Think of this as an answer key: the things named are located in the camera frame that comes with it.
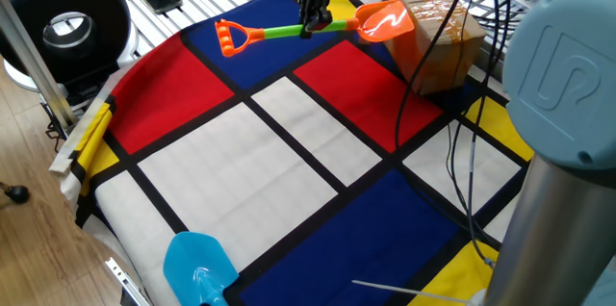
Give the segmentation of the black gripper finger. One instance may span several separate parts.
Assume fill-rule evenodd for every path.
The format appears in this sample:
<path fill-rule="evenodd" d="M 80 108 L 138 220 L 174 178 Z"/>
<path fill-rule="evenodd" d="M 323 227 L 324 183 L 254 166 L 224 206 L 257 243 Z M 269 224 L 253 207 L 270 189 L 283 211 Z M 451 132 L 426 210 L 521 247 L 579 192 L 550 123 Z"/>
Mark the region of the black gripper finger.
<path fill-rule="evenodd" d="M 312 19 L 314 10 L 312 7 L 313 1 L 314 0 L 297 0 L 299 5 L 299 22 L 302 24 L 304 32 L 306 32 L 306 28 Z"/>
<path fill-rule="evenodd" d="M 315 32 L 324 29 L 332 20 L 332 14 L 327 8 L 308 12 L 305 16 L 305 37 L 311 38 Z"/>

